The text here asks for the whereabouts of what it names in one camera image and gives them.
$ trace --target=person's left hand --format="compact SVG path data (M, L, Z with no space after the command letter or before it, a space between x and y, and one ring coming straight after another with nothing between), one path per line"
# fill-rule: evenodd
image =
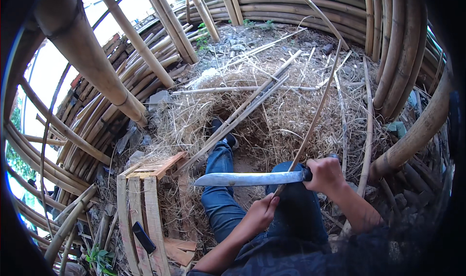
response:
M279 197L274 197L273 193L267 195L264 199L254 201L245 217L237 225L236 232L239 236L245 236L249 239L265 231L274 219L275 209L277 208Z

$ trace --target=blue jeans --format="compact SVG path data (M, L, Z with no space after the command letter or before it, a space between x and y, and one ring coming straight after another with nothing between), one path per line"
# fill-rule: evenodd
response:
M291 162L278 164L272 172L288 171ZM303 164L295 171L302 170ZM207 160L206 174L233 172L233 152L228 144L220 141ZM274 192L277 185L266 186L266 194ZM220 243L239 224L246 212L233 199L231 187L208 186L201 197L215 240ZM322 214L317 195L306 189L301 182L286 185L280 194L280 203L268 232L257 237L295 237L323 245L328 235L323 226Z

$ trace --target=black shoe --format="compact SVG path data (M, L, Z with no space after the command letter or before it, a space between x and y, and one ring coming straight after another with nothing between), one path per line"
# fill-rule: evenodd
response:
M217 131L217 129L219 129L222 124L223 124L223 120L220 118L220 117L215 117L212 122L212 128L210 129L211 131L211 135ZM233 134L231 133L228 133L225 137L226 139L226 143L230 146L230 148L232 149L232 151L235 151L237 148L240 147L240 143L238 142L238 140L236 139L236 137L234 137Z

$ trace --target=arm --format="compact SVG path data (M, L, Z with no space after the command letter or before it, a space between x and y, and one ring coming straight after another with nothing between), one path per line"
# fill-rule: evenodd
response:
M225 272L234 262L243 245L260 232L265 231L274 219L275 209L280 198L272 197L273 193L264 199L255 201L230 235L202 257L194 269L213 275Z
M321 192L337 204L355 233L371 230L383 222L380 214L347 184L338 159L310 159L312 180L303 182L308 190Z

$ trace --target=hand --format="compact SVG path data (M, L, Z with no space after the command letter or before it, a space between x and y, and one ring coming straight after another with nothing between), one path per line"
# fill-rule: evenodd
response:
M256 236L270 225L274 219L275 209L277 208L279 197L274 197L273 193L267 195L264 199L254 201L245 217L236 226L234 232L238 236L246 237L246 241Z
M340 162L336 158L309 159L306 165L311 169L312 180L303 182L307 190L330 196L347 185Z

